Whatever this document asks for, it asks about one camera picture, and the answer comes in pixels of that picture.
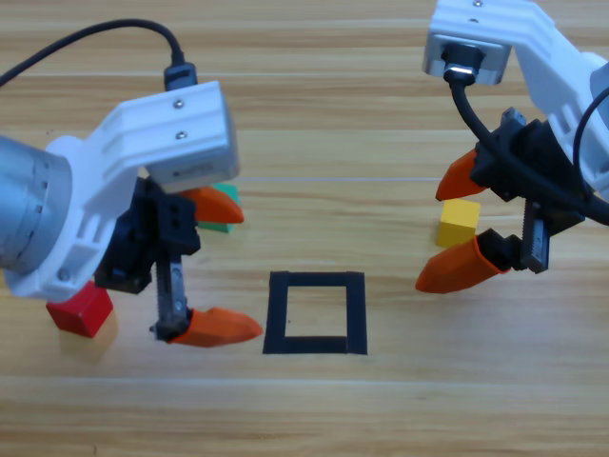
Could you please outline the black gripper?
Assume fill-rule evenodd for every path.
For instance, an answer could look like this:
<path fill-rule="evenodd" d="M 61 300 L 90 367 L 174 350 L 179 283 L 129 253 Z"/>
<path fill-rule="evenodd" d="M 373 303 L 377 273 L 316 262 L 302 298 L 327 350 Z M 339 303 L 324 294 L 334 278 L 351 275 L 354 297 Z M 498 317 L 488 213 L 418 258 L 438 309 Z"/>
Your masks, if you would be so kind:
<path fill-rule="evenodd" d="M 519 111 L 508 109 L 492 136 L 502 151 L 521 159 L 559 189 L 581 195 L 573 166 L 548 122 L 526 123 Z M 470 241 L 445 249 L 427 261 L 416 290 L 445 294 L 472 288 L 511 269 L 544 272 L 548 269 L 550 238 L 585 220 L 579 212 L 541 195 L 537 184 L 524 183 L 482 143 L 449 166 L 436 199 L 463 198 L 486 188 L 505 202 L 517 197 L 525 200 L 522 236 L 502 237 L 490 228 Z"/>
<path fill-rule="evenodd" d="M 137 295 L 155 280 L 158 320 L 150 330 L 160 341 L 215 348 L 257 338 L 263 328 L 244 313 L 217 307 L 191 310 L 182 264 L 184 256 L 201 247 L 197 222 L 232 225 L 244 220 L 234 185 L 190 189 L 180 196 L 139 178 L 94 273 L 95 285 Z"/>

